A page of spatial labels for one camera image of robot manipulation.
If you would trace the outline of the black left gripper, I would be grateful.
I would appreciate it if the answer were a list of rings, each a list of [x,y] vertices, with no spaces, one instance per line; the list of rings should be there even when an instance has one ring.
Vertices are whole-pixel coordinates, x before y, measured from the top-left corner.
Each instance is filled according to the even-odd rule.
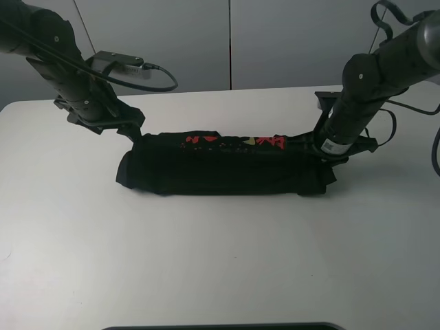
[[[93,95],[88,99],[68,102],[61,95],[54,104],[68,112],[67,121],[84,127],[100,135],[105,130],[116,130],[116,133],[136,143],[141,137],[144,114],[135,107],[124,103],[112,91]]]

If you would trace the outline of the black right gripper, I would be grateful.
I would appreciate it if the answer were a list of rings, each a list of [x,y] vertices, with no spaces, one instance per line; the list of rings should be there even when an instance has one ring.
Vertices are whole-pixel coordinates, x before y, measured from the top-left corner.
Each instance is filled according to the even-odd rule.
[[[289,155],[310,163],[343,164],[351,156],[366,151],[374,152],[378,148],[377,140],[359,136],[353,144],[338,144],[329,138],[323,142],[315,140],[315,133],[308,132],[294,137],[287,137],[285,151]]]

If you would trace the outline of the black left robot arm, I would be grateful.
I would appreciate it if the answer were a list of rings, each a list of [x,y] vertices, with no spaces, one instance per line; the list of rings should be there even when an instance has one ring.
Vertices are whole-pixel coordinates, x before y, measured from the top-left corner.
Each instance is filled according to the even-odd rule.
[[[107,76],[84,61],[69,21],[22,1],[1,2],[1,52],[22,56],[51,85],[67,120],[96,134],[115,129],[140,139],[145,117],[116,96]]]

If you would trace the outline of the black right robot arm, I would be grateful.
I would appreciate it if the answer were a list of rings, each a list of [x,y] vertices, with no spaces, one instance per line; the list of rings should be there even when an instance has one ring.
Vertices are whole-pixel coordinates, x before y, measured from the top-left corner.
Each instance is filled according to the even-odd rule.
[[[394,96],[439,74],[439,11],[424,12],[413,27],[372,54],[356,54],[342,73],[342,92],[323,110],[312,132],[286,139],[288,153],[336,161],[379,144],[363,130]]]

